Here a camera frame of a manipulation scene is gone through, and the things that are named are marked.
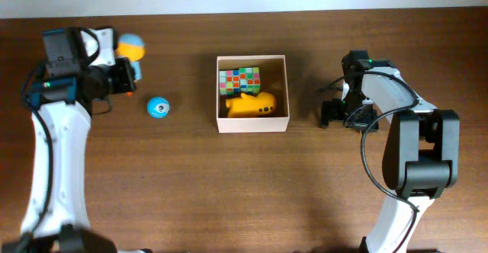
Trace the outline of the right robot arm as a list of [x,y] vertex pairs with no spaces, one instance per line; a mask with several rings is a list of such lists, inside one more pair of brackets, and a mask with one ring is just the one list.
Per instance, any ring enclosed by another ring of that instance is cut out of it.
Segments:
[[[322,103],[320,126],[340,122],[361,133],[361,163],[386,196],[359,250],[405,252],[422,215],[458,180],[460,117],[424,100],[388,59],[371,59],[365,50],[352,50],[341,66],[342,96]],[[390,129],[380,183],[368,166],[365,146],[382,119]]]

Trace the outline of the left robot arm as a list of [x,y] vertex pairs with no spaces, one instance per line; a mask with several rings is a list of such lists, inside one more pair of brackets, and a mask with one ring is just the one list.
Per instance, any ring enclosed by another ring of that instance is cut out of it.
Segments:
[[43,32],[47,59],[28,76],[21,99],[32,113],[34,172],[17,241],[3,252],[121,253],[90,230],[85,207],[85,147],[94,101],[132,94],[146,49],[112,27]]

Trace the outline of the yellow rubber animal toy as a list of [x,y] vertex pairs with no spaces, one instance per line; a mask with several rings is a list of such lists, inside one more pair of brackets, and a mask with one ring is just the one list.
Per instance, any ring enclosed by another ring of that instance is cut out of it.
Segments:
[[260,117],[273,113],[277,108],[276,97],[267,92],[256,96],[242,93],[237,98],[226,100],[228,118]]

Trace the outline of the orange duck with blue hat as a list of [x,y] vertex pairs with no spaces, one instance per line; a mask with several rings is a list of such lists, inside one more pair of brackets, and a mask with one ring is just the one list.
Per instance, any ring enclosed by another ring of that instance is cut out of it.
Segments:
[[136,83],[142,78],[140,60],[146,48],[142,38],[136,34],[123,34],[118,39],[116,64],[113,77],[113,93],[132,95]]

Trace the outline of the colourful puzzle cube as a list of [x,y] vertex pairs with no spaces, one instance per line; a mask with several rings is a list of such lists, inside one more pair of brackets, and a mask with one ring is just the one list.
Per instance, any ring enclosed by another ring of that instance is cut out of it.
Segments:
[[240,93],[240,71],[238,69],[219,71],[218,89],[220,96],[229,98]]
[[261,90],[259,67],[239,68],[239,89],[246,94],[257,95]]

